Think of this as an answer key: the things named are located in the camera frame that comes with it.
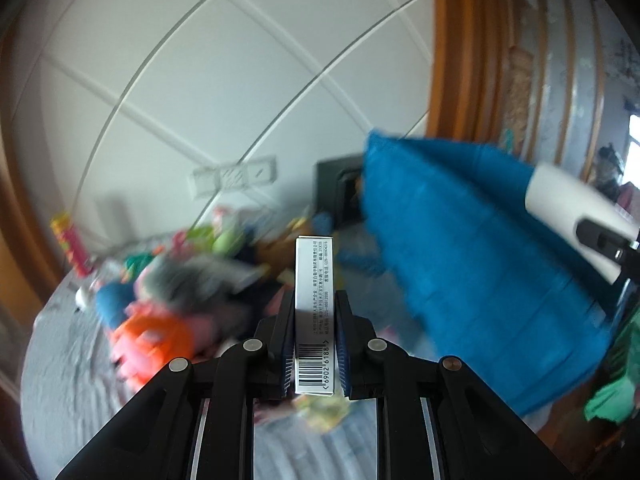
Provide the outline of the pig plush orange dress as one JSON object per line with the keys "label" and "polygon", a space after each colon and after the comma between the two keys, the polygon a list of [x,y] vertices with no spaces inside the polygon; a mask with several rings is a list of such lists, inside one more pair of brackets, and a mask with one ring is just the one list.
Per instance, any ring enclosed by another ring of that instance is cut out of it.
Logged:
{"label": "pig plush orange dress", "polygon": [[220,327],[212,314],[175,314],[153,301],[128,304],[126,318],[108,334],[117,376],[138,392],[175,358],[216,349]]}

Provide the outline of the white ointment box barcode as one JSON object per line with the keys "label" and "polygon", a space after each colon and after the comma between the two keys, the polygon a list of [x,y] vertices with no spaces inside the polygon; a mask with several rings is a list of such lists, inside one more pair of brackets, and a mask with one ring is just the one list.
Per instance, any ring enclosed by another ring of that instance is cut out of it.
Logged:
{"label": "white ointment box barcode", "polygon": [[295,393],[333,396],[335,308],[333,238],[300,236],[295,243]]}

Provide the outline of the red chips can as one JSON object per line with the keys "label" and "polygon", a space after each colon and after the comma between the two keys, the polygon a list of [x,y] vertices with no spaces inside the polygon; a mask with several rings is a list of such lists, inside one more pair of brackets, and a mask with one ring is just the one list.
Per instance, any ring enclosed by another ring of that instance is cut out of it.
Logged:
{"label": "red chips can", "polygon": [[70,214],[62,211],[53,216],[50,228],[75,273],[80,278],[89,276],[93,272],[93,265]]}

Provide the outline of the black box on table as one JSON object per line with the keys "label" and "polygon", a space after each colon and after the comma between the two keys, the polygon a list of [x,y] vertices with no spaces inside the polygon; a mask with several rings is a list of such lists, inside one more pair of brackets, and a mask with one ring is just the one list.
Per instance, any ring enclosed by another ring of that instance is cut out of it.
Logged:
{"label": "black box on table", "polygon": [[320,160],[314,170],[314,206],[328,214],[336,228],[362,219],[359,185],[362,156]]}

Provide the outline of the white wall switch panel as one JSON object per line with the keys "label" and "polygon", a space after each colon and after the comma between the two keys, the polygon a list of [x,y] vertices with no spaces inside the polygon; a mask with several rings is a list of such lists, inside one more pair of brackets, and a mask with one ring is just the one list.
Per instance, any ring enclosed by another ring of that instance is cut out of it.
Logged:
{"label": "white wall switch panel", "polygon": [[192,171],[189,188],[193,198],[213,197],[219,192],[242,191],[270,185],[277,179],[277,159],[273,156]]}

